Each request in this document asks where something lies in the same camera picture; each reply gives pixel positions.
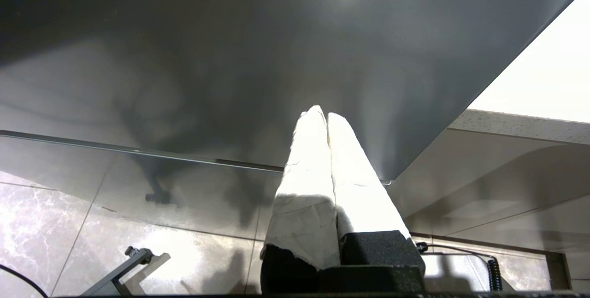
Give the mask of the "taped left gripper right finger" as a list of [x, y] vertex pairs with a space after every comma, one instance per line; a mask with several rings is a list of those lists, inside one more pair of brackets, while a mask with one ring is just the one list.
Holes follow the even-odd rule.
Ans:
[[397, 276], [422, 281], [425, 262], [352, 126], [329, 113], [327, 132], [341, 263], [387, 267]]

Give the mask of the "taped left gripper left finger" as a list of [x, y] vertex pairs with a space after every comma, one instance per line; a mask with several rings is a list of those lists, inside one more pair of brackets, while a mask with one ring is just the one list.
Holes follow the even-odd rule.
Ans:
[[261, 261], [265, 295], [317, 292], [320, 273], [341, 264], [327, 122], [319, 106], [297, 120]]

